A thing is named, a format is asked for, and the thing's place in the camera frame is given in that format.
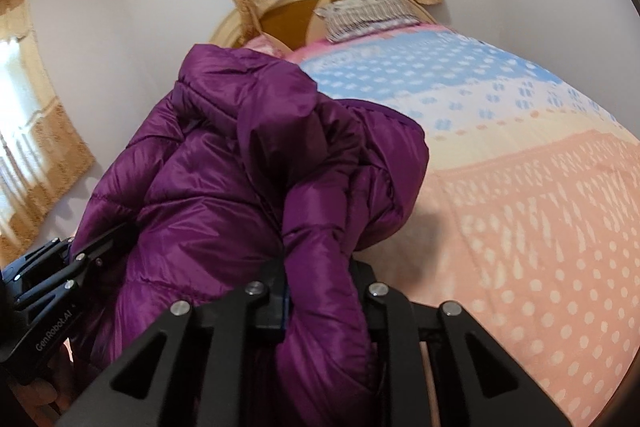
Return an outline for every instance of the bed sheet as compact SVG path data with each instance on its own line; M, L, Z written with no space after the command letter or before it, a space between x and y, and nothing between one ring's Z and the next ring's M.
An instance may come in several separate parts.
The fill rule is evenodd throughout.
M361 254L415 301L460 301L578 427L640 345L640 148L528 60L423 25L297 61L333 98L414 118L431 160L409 223Z

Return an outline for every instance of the purple fabric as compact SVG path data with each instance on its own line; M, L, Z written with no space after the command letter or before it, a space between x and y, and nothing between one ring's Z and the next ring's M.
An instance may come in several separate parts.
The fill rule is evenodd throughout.
M366 425L376 368L348 273L409 217L428 161L412 120L331 100L294 64L195 46L174 89L98 183L73 255L124 221L137 245L93 288L73 339L84 381L172 302L200 305L286 256L294 311L258 354L257 425Z

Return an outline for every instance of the metal screw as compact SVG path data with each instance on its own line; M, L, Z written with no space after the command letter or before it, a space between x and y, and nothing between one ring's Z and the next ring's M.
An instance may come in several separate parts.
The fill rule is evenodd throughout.
M369 285L369 293L374 297L384 297L389 293L389 286L383 282L374 282Z
M191 310L191 305L187 301L175 301L170 308L172 314L176 317L186 315Z
M462 313L462 306L455 301L447 301L442 305L442 311L449 317L457 317Z
M262 292L264 292L264 284L262 284L260 281L250 282L246 286L244 291L249 295L260 295Z

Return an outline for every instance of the bed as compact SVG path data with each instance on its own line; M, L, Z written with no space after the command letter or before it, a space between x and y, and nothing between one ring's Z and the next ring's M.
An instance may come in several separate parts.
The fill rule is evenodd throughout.
M431 153L410 221L360 258L410 299L462 303L576 427L610 425L638 380L638 140L416 3L420 25L329 44L313 10L331 1L282 0L263 28L328 96L414 118ZM232 13L212 42L237 46L239 29Z

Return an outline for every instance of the headboard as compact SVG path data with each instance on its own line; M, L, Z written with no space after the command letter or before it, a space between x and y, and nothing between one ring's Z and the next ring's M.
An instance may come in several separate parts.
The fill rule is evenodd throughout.
M261 17L265 33L273 36L288 48L296 50L324 37L324 21L315 15L317 7L335 0L280 0ZM436 20L414 0L408 0L415 15L424 22L437 24ZM226 48L239 46L241 35L240 15L233 10L213 33L210 42Z

